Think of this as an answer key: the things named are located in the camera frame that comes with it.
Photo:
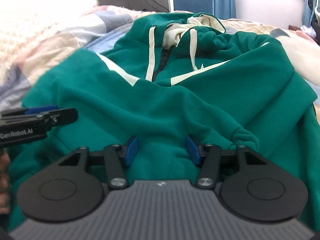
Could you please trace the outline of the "person's left hand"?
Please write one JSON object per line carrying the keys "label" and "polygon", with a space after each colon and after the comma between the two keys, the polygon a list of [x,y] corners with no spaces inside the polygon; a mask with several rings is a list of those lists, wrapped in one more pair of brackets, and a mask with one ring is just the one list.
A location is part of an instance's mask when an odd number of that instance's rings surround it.
{"label": "person's left hand", "polygon": [[0,169],[1,169],[1,179],[0,179],[0,211],[1,215],[8,214],[10,212],[10,185],[9,185],[9,175],[7,173],[8,167],[10,165],[10,158],[5,151],[1,149],[0,158]]}

